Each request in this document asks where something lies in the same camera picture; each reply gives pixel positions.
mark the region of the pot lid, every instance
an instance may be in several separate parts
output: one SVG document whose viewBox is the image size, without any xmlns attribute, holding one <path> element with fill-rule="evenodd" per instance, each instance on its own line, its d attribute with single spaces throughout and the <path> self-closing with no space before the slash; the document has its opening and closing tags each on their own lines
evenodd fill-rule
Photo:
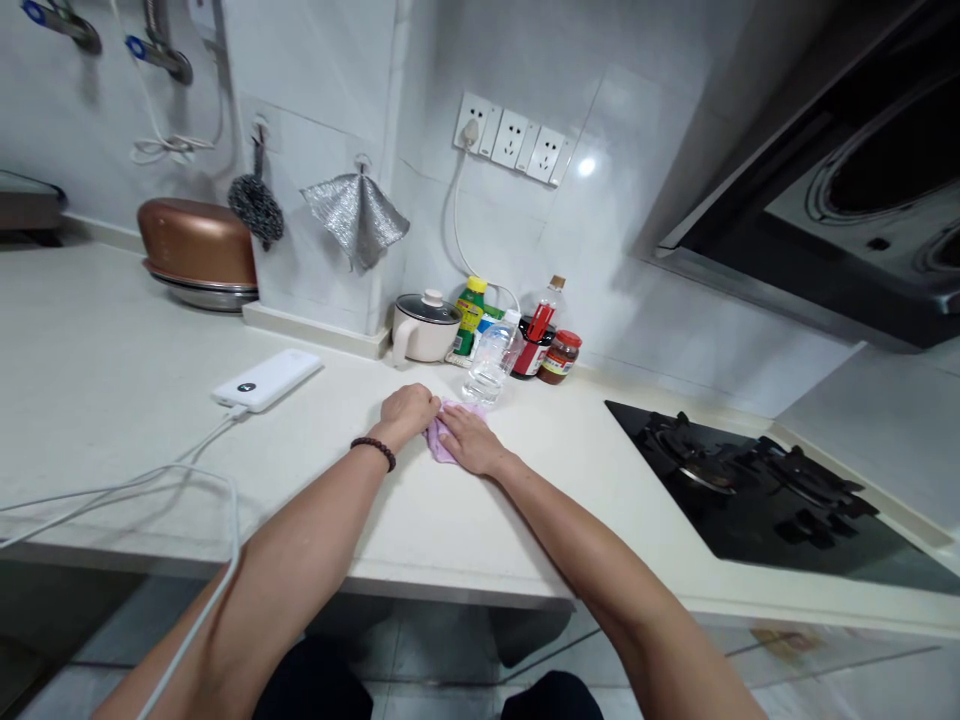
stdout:
<svg viewBox="0 0 960 720">
<path fill-rule="evenodd" d="M 463 319 L 463 313 L 446 302 L 437 290 L 424 290 L 423 295 L 401 295 L 397 298 L 397 309 L 412 318 L 437 325 L 459 325 Z"/>
</svg>

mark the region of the pot handle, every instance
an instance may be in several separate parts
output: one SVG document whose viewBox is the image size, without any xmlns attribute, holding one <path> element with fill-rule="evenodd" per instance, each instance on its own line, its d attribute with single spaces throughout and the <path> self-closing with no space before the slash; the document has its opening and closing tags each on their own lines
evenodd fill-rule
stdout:
<svg viewBox="0 0 960 720">
<path fill-rule="evenodd" d="M 410 342 L 410 335 L 417 329 L 417 321 L 408 318 L 400 323 L 400 327 L 393 334 L 393 366 L 400 367 L 400 363 L 407 356 L 407 345 Z"/>
</svg>

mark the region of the yellow bottle cap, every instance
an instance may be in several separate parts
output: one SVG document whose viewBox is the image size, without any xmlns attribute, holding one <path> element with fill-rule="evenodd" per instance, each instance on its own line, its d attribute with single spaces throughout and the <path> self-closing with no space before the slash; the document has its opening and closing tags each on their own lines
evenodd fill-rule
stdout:
<svg viewBox="0 0 960 720">
<path fill-rule="evenodd" d="M 473 292 L 486 292 L 487 291 L 487 281 L 481 280 L 476 275 L 471 275 L 467 278 L 467 290 L 473 290 Z"/>
</svg>

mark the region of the person's arm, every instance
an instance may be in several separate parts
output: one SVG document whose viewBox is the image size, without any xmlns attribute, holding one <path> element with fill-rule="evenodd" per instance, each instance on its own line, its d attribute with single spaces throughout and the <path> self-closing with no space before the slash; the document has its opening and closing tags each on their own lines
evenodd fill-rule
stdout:
<svg viewBox="0 0 960 720">
<path fill-rule="evenodd" d="M 400 451 L 440 409 L 423 385 L 387 398 L 368 433 Z M 247 541 L 236 578 L 210 614 L 154 710 L 158 718 L 245 718 L 310 620 L 346 577 L 389 465 L 361 445 L 308 485 Z M 223 576 L 106 699 L 97 720 L 136 717 Z"/>
<path fill-rule="evenodd" d="M 617 650 L 643 716 L 651 720 L 765 718 L 693 617 L 606 525 L 531 470 L 479 418 L 441 416 L 444 447 L 495 480 Z"/>
</svg>

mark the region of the sauce jar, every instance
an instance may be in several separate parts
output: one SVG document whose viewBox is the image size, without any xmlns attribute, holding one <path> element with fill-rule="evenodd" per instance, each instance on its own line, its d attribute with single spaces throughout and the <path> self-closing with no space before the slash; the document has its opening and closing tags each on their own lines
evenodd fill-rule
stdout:
<svg viewBox="0 0 960 720">
<path fill-rule="evenodd" d="M 549 385 L 559 385 L 570 372 L 570 368 L 580 356 L 583 340 L 569 330 L 561 330 L 553 339 L 543 364 L 537 370 L 537 377 Z"/>
</svg>

